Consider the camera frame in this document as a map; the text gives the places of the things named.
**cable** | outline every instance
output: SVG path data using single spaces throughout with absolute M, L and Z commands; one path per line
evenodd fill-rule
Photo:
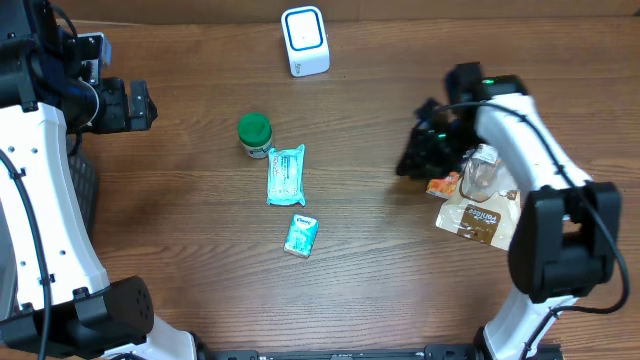
M 71 29 L 71 33 L 73 34 L 73 39 L 77 42 L 78 32 L 76 31 L 76 27 L 73 26 L 73 22 L 71 22 L 71 19 L 69 19 L 69 17 L 67 16 L 67 13 L 65 13 L 64 10 L 62 10 L 62 8 L 60 8 L 58 5 L 51 4 L 51 8 L 67 23 L 67 26 L 69 27 L 69 29 Z
M 69 153 L 67 154 L 67 157 L 75 156 L 78 153 L 78 150 L 80 150 L 81 144 L 82 144 L 82 131 L 78 130 L 78 132 L 76 132 L 76 141 L 73 144 L 73 148 L 71 148 L 71 151 L 69 151 Z
M 18 278 L 13 279 L 13 287 L 11 288 L 11 300 L 9 300 L 9 317 L 13 316 L 13 308 L 16 306 L 16 294 L 18 293 Z
M 145 360 L 138 355 L 134 355 L 133 353 L 120 354 L 111 360 Z
M 518 119 L 520 119 L 522 122 L 527 124 L 531 128 L 531 130 L 533 130 L 533 132 L 536 134 L 536 136 L 540 140 L 540 143 L 545 148 L 545 151 L 549 155 L 551 162 L 553 162 L 553 165 L 556 167 L 558 174 L 562 177 L 562 179 L 567 183 L 567 185 L 570 188 L 576 191 L 576 193 L 578 194 L 578 197 L 580 198 L 580 201 L 582 202 L 582 204 L 585 206 L 585 208 L 593 218 L 593 221 L 596 223 L 597 228 L 599 228 L 602 234 L 604 235 L 611 252 L 613 253 L 614 257 L 616 258 L 616 261 L 618 262 L 618 268 L 620 269 L 620 276 L 622 277 L 622 295 L 620 296 L 620 299 L 618 300 L 618 302 L 616 302 L 614 305 L 608 308 L 601 309 L 601 308 L 590 308 L 590 307 L 570 305 L 570 306 L 556 306 L 552 309 L 549 309 L 549 312 L 545 315 L 545 317 L 540 322 L 540 324 L 538 324 L 538 327 L 536 327 L 536 330 L 533 332 L 531 337 L 525 343 L 524 350 L 522 352 L 522 355 L 520 356 L 520 360 L 524 360 L 526 359 L 527 354 L 531 350 L 531 346 L 533 345 L 535 340 L 538 338 L 538 336 L 542 333 L 544 328 L 549 323 L 549 320 L 551 320 L 552 317 L 557 318 L 558 313 L 562 311 L 576 311 L 576 312 L 583 312 L 588 314 L 606 315 L 606 314 L 614 313 L 620 310 L 622 307 L 624 307 L 624 305 L 629 300 L 629 295 L 631 293 L 629 272 L 627 270 L 627 264 L 624 260 L 624 257 L 622 256 L 622 254 L 620 254 L 620 251 L 618 249 L 618 246 L 616 245 L 615 239 L 613 238 L 613 236 L 607 229 L 606 225 L 602 221 L 602 218 L 600 217 L 598 212 L 593 208 L 591 203 L 587 200 L 582 189 L 577 187 L 576 184 L 574 184 L 573 181 L 569 178 L 569 175 L 567 175 L 566 171 L 564 170 L 564 166 L 560 164 L 560 162 L 556 158 L 553 150 L 551 149 L 551 146 L 547 143 L 544 136 L 540 132 L 540 129 L 538 129 L 535 125 L 533 125 L 533 123 L 529 120 L 529 118 L 527 118 L 526 115 L 520 114 L 519 112 L 513 109 L 509 109 L 505 106 L 494 104 L 494 103 L 488 103 L 488 102 L 463 102 L 463 103 L 458 103 L 453 105 L 447 105 L 447 106 L 442 106 L 437 109 L 434 109 L 433 113 L 448 111 L 453 109 L 479 108 L 479 107 L 491 107 L 491 108 L 500 110 L 504 113 L 507 113 L 509 115 L 515 116 Z
M 38 360 L 45 360 L 47 355 L 47 341 L 49 340 L 49 331 L 51 329 L 51 284 L 49 283 L 49 271 L 47 270 L 47 261 L 44 256 L 44 248 L 42 246 L 42 238 L 40 238 L 40 229 L 38 228 L 38 222 L 36 220 L 36 214 L 33 211 L 31 205 L 31 199 L 27 189 L 22 182 L 23 172 L 18 172 L 13 165 L 7 154 L 0 149 L 0 161 L 9 170 L 9 176 L 15 182 L 20 199 L 24 205 L 27 219 L 29 220 L 29 227 L 31 228 L 31 235 L 33 236 L 33 242 L 36 250 L 36 258 L 38 259 L 38 267 L 40 268 L 40 279 L 42 282 L 42 294 L 44 298 L 44 320 L 42 323 L 42 334 L 40 342 L 40 353 L 38 354 Z

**snack bag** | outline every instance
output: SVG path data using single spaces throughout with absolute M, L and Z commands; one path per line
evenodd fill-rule
M 440 208 L 436 225 L 507 250 L 519 218 L 520 192 L 497 151 L 482 144 Z

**small blue box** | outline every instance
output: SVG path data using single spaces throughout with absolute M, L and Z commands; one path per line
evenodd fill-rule
M 318 220 L 302 215 L 293 215 L 289 234 L 284 242 L 284 251 L 293 255 L 309 257 L 318 233 Z

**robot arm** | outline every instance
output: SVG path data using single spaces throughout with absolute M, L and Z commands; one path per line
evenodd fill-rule
M 433 138 L 446 139 L 448 144 L 443 146 L 449 153 L 458 151 L 460 157 L 477 143 L 492 145 L 526 199 L 509 249 L 509 271 L 515 286 L 498 315 L 482 329 L 476 345 L 485 358 L 493 360 L 516 360 L 523 353 L 534 357 L 540 339 L 556 320 L 552 317 L 536 334 L 549 311 L 573 305 L 612 275 L 614 255 L 576 191 L 586 194 L 614 239 L 620 195 L 610 183 L 593 183 L 569 159 L 540 120 L 533 98 L 517 77 L 484 78 L 479 64 L 463 64 L 449 74 L 447 85 L 458 120 L 442 130 L 447 136 L 435 133 Z M 456 105 L 461 102 L 479 106 Z M 497 107 L 482 106 L 481 102 Z M 581 224 L 580 230 L 564 233 L 563 222 L 569 220 Z M 536 338 L 527 345 L 533 335 Z
M 155 105 L 144 81 L 131 84 L 129 101 L 122 80 L 101 78 L 111 57 L 104 34 L 79 35 L 72 26 L 68 34 L 57 26 L 54 11 L 61 10 L 46 0 L 0 5 L 0 150 L 18 172 L 0 176 L 0 198 L 21 309 L 0 322 L 0 344 L 40 353 L 44 338 L 46 355 L 58 358 L 135 352 L 147 360 L 195 360 L 195 338 L 154 315 L 142 279 L 109 282 L 89 241 L 69 169 L 74 158 L 67 153 L 68 134 L 147 130 L 157 117 Z M 41 241 L 32 233 L 15 177 L 26 189 Z M 34 242 L 42 245 L 42 262 Z M 49 276 L 42 278 L 40 264 Z M 47 302 L 43 293 L 49 291 Z

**wet wipes packet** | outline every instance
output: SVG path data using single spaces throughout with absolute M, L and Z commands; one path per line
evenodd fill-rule
M 304 206 L 304 144 L 296 149 L 269 151 L 269 178 L 267 180 L 267 204 Z

